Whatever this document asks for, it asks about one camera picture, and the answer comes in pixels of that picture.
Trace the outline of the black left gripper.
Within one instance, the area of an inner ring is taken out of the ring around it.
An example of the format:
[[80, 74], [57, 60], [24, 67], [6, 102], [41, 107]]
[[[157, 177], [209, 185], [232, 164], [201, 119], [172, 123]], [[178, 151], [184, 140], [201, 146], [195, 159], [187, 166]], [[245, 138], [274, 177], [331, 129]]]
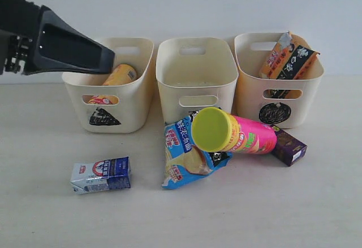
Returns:
[[53, 10], [1, 0], [1, 73], [110, 74], [115, 52], [81, 34]]

